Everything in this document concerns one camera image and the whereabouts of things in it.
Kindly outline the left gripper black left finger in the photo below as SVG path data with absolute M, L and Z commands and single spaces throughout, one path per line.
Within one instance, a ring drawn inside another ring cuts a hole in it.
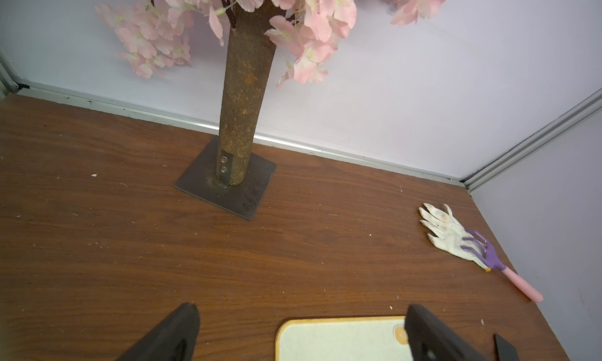
M 183 303 L 119 356 L 117 361 L 191 361 L 199 329 L 197 306 L 190 302 Z

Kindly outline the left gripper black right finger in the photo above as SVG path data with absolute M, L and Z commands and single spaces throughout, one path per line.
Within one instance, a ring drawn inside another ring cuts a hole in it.
M 422 305 L 409 306 L 404 329 L 414 360 L 485 360 L 481 353 Z

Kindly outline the black kitchen knife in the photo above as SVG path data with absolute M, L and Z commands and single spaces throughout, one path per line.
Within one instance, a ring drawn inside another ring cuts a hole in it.
M 498 361 L 520 361 L 516 348 L 500 334 L 494 334 Z

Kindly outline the white cutting board orange rim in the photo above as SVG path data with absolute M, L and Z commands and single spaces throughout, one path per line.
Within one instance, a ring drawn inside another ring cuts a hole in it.
M 274 359 L 411 360 L 405 317 L 289 320 L 275 338 Z

